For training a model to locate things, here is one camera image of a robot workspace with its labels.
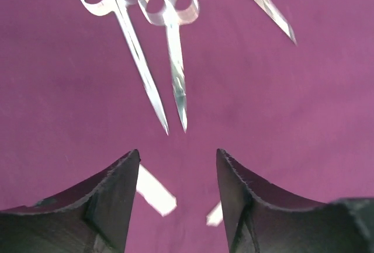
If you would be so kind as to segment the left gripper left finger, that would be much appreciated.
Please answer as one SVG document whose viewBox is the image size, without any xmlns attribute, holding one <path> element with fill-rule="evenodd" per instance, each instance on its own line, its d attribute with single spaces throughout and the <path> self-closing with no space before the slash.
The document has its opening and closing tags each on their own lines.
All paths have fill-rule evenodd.
<svg viewBox="0 0 374 253">
<path fill-rule="evenodd" d="M 132 150 L 60 193 L 1 211 L 1 252 L 124 252 L 139 165 Z"/>
</svg>

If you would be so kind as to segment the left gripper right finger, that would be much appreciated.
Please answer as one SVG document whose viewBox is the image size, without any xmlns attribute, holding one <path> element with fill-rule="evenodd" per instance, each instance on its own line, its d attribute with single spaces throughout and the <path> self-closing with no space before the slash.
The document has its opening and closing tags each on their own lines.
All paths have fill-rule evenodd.
<svg viewBox="0 0 374 253">
<path fill-rule="evenodd" d="M 373 252 L 373 198 L 307 199 L 224 149 L 216 152 L 216 167 L 230 252 Z"/>
</svg>

